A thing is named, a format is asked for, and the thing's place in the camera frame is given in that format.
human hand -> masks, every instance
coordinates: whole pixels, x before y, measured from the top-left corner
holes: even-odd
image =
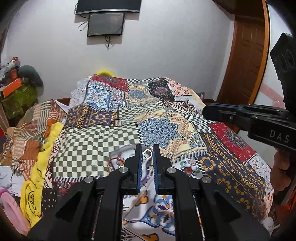
[[[270,172],[270,183],[275,190],[283,191],[285,187],[290,185],[291,179],[283,171],[290,166],[289,154],[287,151],[278,150],[274,155],[274,167]]]

door frame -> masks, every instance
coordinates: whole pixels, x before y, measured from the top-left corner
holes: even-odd
[[[262,0],[262,5],[263,5],[263,11],[264,11],[264,47],[263,47],[263,55],[262,55],[262,61],[258,73],[257,80],[255,82],[255,86],[253,88],[252,94],[250,96],[250,99],[248,101],[248,104],[253,104],[255,102],[256,96],[259,92],[259,88],[261,86],[266,64],[267,64],[267,59],[268,59],[268,53],[269,53],[269,41],[270,41],[270,21],[269,21],[269,12],[268,12],[268,7],[267,3],[265,0]],[[233,59],[234,55],[234,49],[235,49],[235,42],[236,42],[236,37],[237,37],[237,17],[239,18],[248,18],[248,19],[254,19],[254,20],[260,20],[263,21],[262,19],[259,18],[253,18],[253,17],[248,17],[248,16],[241,16],[241,15],[236,15],[235,16],[235,21],[234,21],[234,32],[233,32],[233,38],[232,38],[232,45],[231,45],[231,51],[230,51],[230,56],[228,60],[228,65],[226,68],[225,76],[223,79],[223,83],[221,86],[221,89],[219,91],[218,97],[217,97],[217,102],[219,102],[219,98],[221,98],[223,89],[225,87],[225,82],[228,79],[229,73],[230,73],[230,65]]]

yellow cloth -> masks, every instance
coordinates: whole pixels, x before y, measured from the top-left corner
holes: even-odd
[[[63,126],[59,122],[51,126],[47,141],[42,147],[44,151],[38,153],[37,162],[33,166],[31,180],[25,181],[22,185],[20,208],[23,215],[29,220],[31,227],[41,218],[41,196],[46,168],[52,147]]]

orange box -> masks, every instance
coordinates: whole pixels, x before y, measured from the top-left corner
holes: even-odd
[[[2,98],[7,97],[13,91],[15,91],[16,89],[18,89],[21,86],[22,86],[22,82],[21,82],[20,78],[18,78],[17,80],[11,82],[9,85],[0,88]]]

brown wooden door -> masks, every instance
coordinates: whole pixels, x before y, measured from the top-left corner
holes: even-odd
[[[248,104],[263,56],[264,22],[236,16],[234,31],[228,67],[217,102]]]

